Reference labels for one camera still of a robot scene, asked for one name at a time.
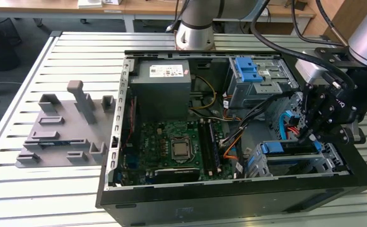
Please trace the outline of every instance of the cable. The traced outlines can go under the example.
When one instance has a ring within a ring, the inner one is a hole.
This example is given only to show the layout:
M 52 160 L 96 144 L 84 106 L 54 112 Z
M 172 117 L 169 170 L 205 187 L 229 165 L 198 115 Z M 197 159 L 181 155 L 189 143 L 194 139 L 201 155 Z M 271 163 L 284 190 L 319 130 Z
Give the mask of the cable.
M 213 114 L 213 112 L 211 112 L 209 108 L 205 108 L 204 110 L 209 113 L 209 116 L 212 116 L 212 117 L 215 116 L 215 114 Z
M 224 121 L 224 122 L 231 122 L 232 120 L 227 120 L 227 119 L 223 119 L 223 118 L 217 118 L 217 117 L 208 117 L 208 116 L 204 116 L 204 115 L 201 115 L 196 110 L 190 110 L 193 113 L 194 113 L 194 115 L 197 116 L 197 117 L 200 117 L 200 118 L 209 118 L 209 119 L 216 119 L 216 120 L 219 120 L 219 121 Z
M 267 23 L 271 23 L 272 22 L 272 15 L 271 15 L 271 11 L 269 11 L 269 8 L 268 7 L 265 7 L 265 9 L 267 9 Z
M 0 84 L 22 84 L 22 83 L 5 81 L 5 82 L 0 82 Z
M 182 12 L 184 12 L 184 10 L 185 10 L 188 4 L 189 4 L 189 0 L 184 0 L 182 8 L 181 8 L 181 11 L 180 11 L 180 13 L 178 13 L 178 16 L 176 17 L 176 19 L 174 19 L 174 21 L 172 22 L 172 24 L 166 27 L 165 32 L 169 32 L 169 31 L 173 30 L 173 28 L 174 28 L 174 26 L 176 26 L 176 23 L 177 23 L 177 20 L 178 20 L 178 18 L 181 17 Z
M 289 56 L 293 56 L 295 58 L 308 61 L 308 62 L 321 66 L 323 68 L 325 68 L 328 70 L 328 72 L 333 73 L 339 77 L 339 79 L 343 80 L 344 84 L 341 84 L 341 86 L 344 87 L 344 89 L 352 90 L 355 88 L 355 83 L 353 83 L 352 79 L 348 77 L 348 75 L 337 67 L 335 67 L 332 64 L 329 64 L 324 60 L 319 59 L 317 57 L 303 54 L 300 52 L 296 52 L 293 50 L 289 50 L 289 49 L 276 45 L 269 40 L 267 40 L 267 38 L 264 38 L 264 36 L 257 32 L 256 21 L 261 15 L 261 12 L 264 11 L 264 8 L 267 7 L 268 2 L 269 2 L 269 0 L 264 0 L 263 6 L 261 6 L 259 12 L 256 13 L 255 19 L 252 20 L 252 23 L 251 23 L 251 31 L 252 31 L 253 36 L 257 38 L 257 40 L 264 45 L 267 45 L 275 51 L 277 51 L 283 54 L 287 54 Z
M 211 86 L 211 84 L 208 83 L 208 81 L 205 79 L 202 79 L 202 77 L 196 76 L 196 78 L 201 79 L 202 82 L 209 86 L 209 89 L 213 92 L 213 100 L 211 101 L 211 103 L 208 105 L 197 106 L 197 107 L 190 107 L 189 110 L 205 109 L 205 108 L 211 107 L 213 105 L 215 101 L 216 101 L 216 92 L 215 92 L 213 86 Z
M 229 145 L 228 149 L 225 150 L 225 152 L 224 152 L 224 154 L 223 154 L 223 158 L 237 159 L 235 156 L 228 156 L 227 154 L 228 154 L 231 148 L 233 147 L 233 145 L 236 144 L 236 142 L 239 141 L 241 135 L 243 135 L 243 133 L 237 136 L 237 138 L 235 139 L 235 141 L 233 141 L 232 144 Z
M 260 102 L 252 109 L 251 111 L 247 113 L 247 115 L 244 116 L 244 118 L 240 121 L 239 126 L 241 126 L 241 124 L 244 122 L 247 122 L 248 120 L 251 120 L 253 117 L 256 117 L 259 114 L 263 113 L 265 106 L 268 106 L 275 100 L 277 100 L 279 98 L 284 98 L 284 97 L 289 97 L 293 95 L 293 91 L 287 91 L 283 92 L 281 94 L 276 94 L 269 96 L 263 102 Z
M 173 21 L 176 21 L 176 18 L 177 18 L 177 6 L 178 6 L 178 0 L 176 0 L 176 5 L 174 5 L 174 19 L 173 19 Z
M 240 32 L 241 32 L 243 34 L 245 34 L 245 32 L 244 32 L 244 30 L 243 30 L 243 28 L 241 28 L 241 25 L 240 25 Z
M 285 130 L 284 130 L 284 117 L 288 117 L 291 118 L 291 115 L 284 112 L 283 114 L 280 114 L 279 116 L 279 132 L 280 132 L 280 137 L 283 140 L 287 140 L 287 137 L 285 137 Z
M 296 128 L 293 128 L 293 127 L 288 127 L 287 129 L 288 129 L 288 130 L 291 130 L 291 131 L 293 132 L 293 134 L 295 134 L 295 135 L 299 135 L 299 131 L 297 131 L 297 129 L 296 129 Z
M 316 2 L 317 10 L 320 11 L 321 17 L 323 17 L 324 21 L 327 22 L 329 28 L 335 27 L 327 13 L 324 12 L 324 9 L 323 9 L 323 6 L 321 6 L 321 0 L 315 0 L 315 2 Z
M 296 10 L 295 10 L 295 0 L 291 0 L 291 18 L 292 18 L 292 25 L 295 27 L 295 31 L 297 34 L 297 37 L 300 38 L 300 40 L 303 40 L 307 43 L 312 43 L 312 44 L 325 44 L 325 45 L 333 45 L 333 46 L 343 46 L 341 43 L 336 43 L 336 42 L 331 42 L 331 41 L 323 41 L 323 40 L 313 40 L 313 39 L 307 39 L 303 34 L 299 31 L 297 28 L 297 21 L 296 21 Z
M 332 23 L 328 15 L 327 15 L 327 13 L 324 12 L 324 9 L 323 9 L 323 6 L 321 6 L 321 1 L 320 0 L 315 0 L 315 2 L 316 2 L 317 10 L 320 11 L 321 17 L 323 17 L 324 21 L 327 22 L 333 35 L 339 39 L 339 41 L 343 44 L 343 46 L 348 46 L 347 40 L 344 39 L 344 37 L 340 34 L 339 30 L 335 28 L 335 25 L 333 25 L 333 23 Z

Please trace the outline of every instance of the sticker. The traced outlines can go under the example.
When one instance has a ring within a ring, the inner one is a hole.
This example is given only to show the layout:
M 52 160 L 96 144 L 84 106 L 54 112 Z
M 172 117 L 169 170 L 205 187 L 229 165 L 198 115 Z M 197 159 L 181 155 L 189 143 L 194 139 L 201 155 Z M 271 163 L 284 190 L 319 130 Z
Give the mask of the sticker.
M 102 12 L 104 13 L 121 13 L 120 10 L 104 10 Z
M 182 65 L 152 65 L 149 77 L 182 77 Z
M 257 71 L 257 72 L 259 72 L 259 75 L 269 75 L 269 71 L 268 70 Z
M 228 109 L 229 102 L 227 100 L 223 101 L 223 106 L 225 109 Z
M 235 168 L 236 168 L 237 171 L 241 173 L 243 167 L 241 167 L 241 165 L 240 165 L 239 163 L 236 163 Z

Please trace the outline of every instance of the connector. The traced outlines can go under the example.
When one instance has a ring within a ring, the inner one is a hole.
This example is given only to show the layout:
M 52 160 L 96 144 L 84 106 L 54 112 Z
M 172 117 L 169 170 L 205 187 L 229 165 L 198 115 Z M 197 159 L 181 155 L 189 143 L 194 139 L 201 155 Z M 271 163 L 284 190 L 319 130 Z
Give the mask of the connector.
M 291 116 L 287 123 L 287 127 L 297 126 L 297 123 L 299 123 L 299 116 L 297 115 Z

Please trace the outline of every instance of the aluminum slotted table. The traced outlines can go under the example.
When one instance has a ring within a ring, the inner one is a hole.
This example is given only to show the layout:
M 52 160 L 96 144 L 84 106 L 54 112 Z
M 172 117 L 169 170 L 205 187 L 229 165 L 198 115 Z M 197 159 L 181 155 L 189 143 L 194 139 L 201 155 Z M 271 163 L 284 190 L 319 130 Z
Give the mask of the aluminum slotted table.
M 14 166 L 40 107 L 41 94 L 73 99 L 69 80 L 84 82 L 92 99 L 117 96 L 124 50 L 173 50 L 170 34 L 53 34 L 0 122 L 0 226 L 118 226 L 94 208 L 100 166 L 18 169 Z M 296 37 L 267 36 L 276 44 L 301 51 L 315 44 Z M 251 35 L 216 35 L 216 49 L 269 50 Z M 367 135 L 367 116 L 360 124 Z M 367 161 L 367 143 L 356 145 Z M 367 226 L 367 191 L 339 198 L 308 213 L 181 223 L 173 226 L 321 227 Z

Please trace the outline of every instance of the black cable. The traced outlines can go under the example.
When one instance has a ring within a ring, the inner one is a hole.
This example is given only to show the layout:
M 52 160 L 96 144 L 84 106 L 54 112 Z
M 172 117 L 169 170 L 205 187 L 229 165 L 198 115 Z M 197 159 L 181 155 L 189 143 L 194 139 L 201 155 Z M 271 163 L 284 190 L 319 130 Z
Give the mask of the black cable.
M 243 28 L 241 28 L 241 25 L 240 25 L 240 31 L 241 31 L 243 34 L 245 34 L 245 32 L 244 32 L 244 30 L 243 30 Z
M 335 67 L 332 64 L 329 64 L 324 60 L 319 59 L 317 57 L 313 57 L 313 56 L 307 55 L 304 53 L 296 52 L 293 50 L 289 50 L 289 49 L 287 49 L 287 48 L 276 45 L 269 40 L 267 40 L 264 38 L 264 36 L 257 32 L 257 30 L 256 30 L 256 21 L 257 21 L 257 18 L 260 17 L 260 15 L 261 15 L 261 13 L 264 11 L 264 8 L 265 8 L 268 2 L 269 2 L 269 0 L 264 0 L 263 6 L 261 6 L 259 12 L 256 13 L 255 19 L 252 20 L 252 23 L 251 23 L 251 31 L 252 31 L 253 36 L 257 38 L 257 40 L 264 45 L 267 45 L 275 51 L 277 51 L 277 52 L 280 52 L 283 54 L 287 54 L 289 56 L 293 56 L 297 59 L 301 59 L 304 61 L 308 61 L 308 62 L 311 62 L 311 63 L 321 66 L 324 69 L 328 70 L 328 72 L 331 72 L 332 74 L 335 74 L 335 76 L 337 76 L 340 80 L 343 80 L 344 84 L 343 83 L 340 84 L 341 87 L 344 89 L 347 89 L 347 90 L 352 90 L 355 88 L 355 83 L 353 83 L 352 79 L 348 77 L 348 75 L 337 67 Z
M 185 10 L 188 4 L 189 4 L 189 0 L 184 0 L 181 11 L 178 12 L 178 16 L 174 18 L 174 21 L 173 21 L 173 23 L 172 23 L 172 28 L 176 26 L 177 20 L 178 20 L 178 18 L 181 17 L 182 12 L 184 12 L 184 10 Z
M 174 5 L 174 19 L 173 19 L 173 21 L 176 21 L 176 17 L 177 17 L 177 5 L 178 5 L 178 0 L 176 0 L 176 5 Z
M 331 42 L 331 41 L 323 41 L 323 40 L 307 39 L 303 36 L 303 34 L 299 32 L 299 29 L 297 29 L 295 0 L 291 0 L 291 18 L 292 18 L 292 25 L 295 27 L 295 31 L 296 31 L 296 34 L 297 34 L 297 37 L 300 38 L 300 40 L 303 40 L 307 43 L 312 43 L 312 44 L 325 44 L 325 45 L 333 45 L 333 46 L 343 46 L 341 43 L 336 43 L 336 42 Z
M 269 8 L 268 8 L 268 7 L 265 7 L 265 9 L 267 9 L 267 21 L 265 21 L 265 22 L 271 23 L 271 22 L 272 22 L 271 11 L 269 11 Z
M 323 17 L 324 21 L 327 22 L 329 28 L 335 27 L 327 13 L 324 12 L 324 9 L 321 6 L 321 0 L 315 0 L 315 2 L 316 2 L 317 10 L 320 11 L 321 17 Z
M 244 116 L 244 118 L 241 119 L 240 121 L 240 124 L 237 126 L 237 129 L 243 126 L 243 124 L 253 119 L 257 115 L 260 115 L 265 108 L 271 105 L 271 103 L 280 99 L 280 98 L 284 98 L 284 97 L 291 97 L 293 95 L 293 91 L 287 91 L 287 92 L 283 92 L 281 94 L 276 94 L 276 95 L 272 95 L 269 96 L 263 102 L 260 102 L 252 109 L 251 111 L 247 113 L 247 115 Z

